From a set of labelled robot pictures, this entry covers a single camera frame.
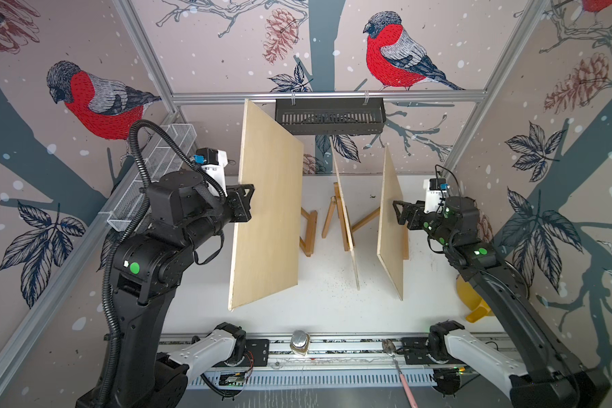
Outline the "plywood board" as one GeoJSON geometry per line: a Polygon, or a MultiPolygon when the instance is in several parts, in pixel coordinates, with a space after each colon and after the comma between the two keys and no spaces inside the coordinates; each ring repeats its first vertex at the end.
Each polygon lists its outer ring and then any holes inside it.
{"type": "Polygon", "coordinates": [[[404,242],[405,227],[398,223],[394,201],[401,201],[403,193],[389,148],[384,149],[382,191],[379,212],[377,257],[384,267],[400,300],[404,298],[404,242]]]}
{"type": "Polygon", "coordinates": [[[340,177],[340,172],[338,169],[338,162],[336,160],[336,156],[332,156],[331,159],[333,160],[333,169],[334,169],[336,179],[337,179],[338,207],[340,210],[340,214],[342,214],[342,217],[343,217],[343,236],[345,238],[347,252],[350,254],[350,257],[351,257],[351,263],[352,263],[352,268],[353,268],[354,278],[355,278],[355,287],[357,290],[360,290],[360,278],[359,278],[358,265],[357,265],[356,256],[355,256],[355,244],[354,244],[353,235],[351,233],[349,212],[347,210],[346,203],[344,200],[343,184],[342,184],[342,180],[340,177]]]}
{"type": "Polygon", "coordinates": [[[298,283],[304,144],[245,102],[238,182],[253,185],[251,219],[233,235],[228,309],[298,283]]]}

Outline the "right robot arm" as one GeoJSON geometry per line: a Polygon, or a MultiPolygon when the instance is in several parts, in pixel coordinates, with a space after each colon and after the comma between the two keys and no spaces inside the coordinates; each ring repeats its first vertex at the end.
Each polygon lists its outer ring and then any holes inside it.
{"type": "Polygon", "coordinates": [[[518,360],[477,340],[463,325],[431,326],[432,360],[460,360],[501,390],[515,407],[599,407],[610,383],[585,367],[532,307],[523,276],[478,238],[479,210],[469,197],[449,197],[436,211],[425,202],[395,201],[394,218],[442,246],[449,264],[487,303],[513,342],[518,360]]]}

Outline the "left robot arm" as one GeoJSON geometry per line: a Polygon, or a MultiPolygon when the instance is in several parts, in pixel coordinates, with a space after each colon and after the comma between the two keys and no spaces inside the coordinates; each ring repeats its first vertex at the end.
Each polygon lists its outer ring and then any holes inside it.
{"type": "Polygon", "coordinates": [[[207,175],[176,171],[144,187],[139,234],[120,238],[105,268],[105,317],[110,333],[105,365],[95,388],[78,407],[175,407],[189,383],[220,363],[248,357],[246,333],[221,323],[179,352],[159,351],[169,306],[197,249],[224,227],[251,219],[253,185],[234,185],[225,195],[209,190],[207,175]]]}

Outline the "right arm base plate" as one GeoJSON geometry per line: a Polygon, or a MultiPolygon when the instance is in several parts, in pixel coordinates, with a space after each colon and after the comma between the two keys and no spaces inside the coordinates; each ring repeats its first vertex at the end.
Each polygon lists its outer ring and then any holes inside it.
{"type": "Polygon", "coordinates": [[[403,355],[407,365],[452,365],[454,367],[465,366],[461,360],[446,357],[442,360],[435,359],[429,353],[427,337],[405,337],[401,338],[401,346],[397,348],[397,354],[403,355]]]}

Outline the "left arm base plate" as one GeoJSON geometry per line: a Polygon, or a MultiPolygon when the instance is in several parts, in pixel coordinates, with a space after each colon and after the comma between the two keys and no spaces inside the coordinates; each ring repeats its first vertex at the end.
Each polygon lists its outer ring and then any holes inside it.
{"type": "Polygon", "coordinates": [[[240,361],[234,363],[232,361],[221,361],[214,367],[266,367],[270,356],[270,340],[266,338],[251,339],[246,342],[246,350],[240,361]]]}

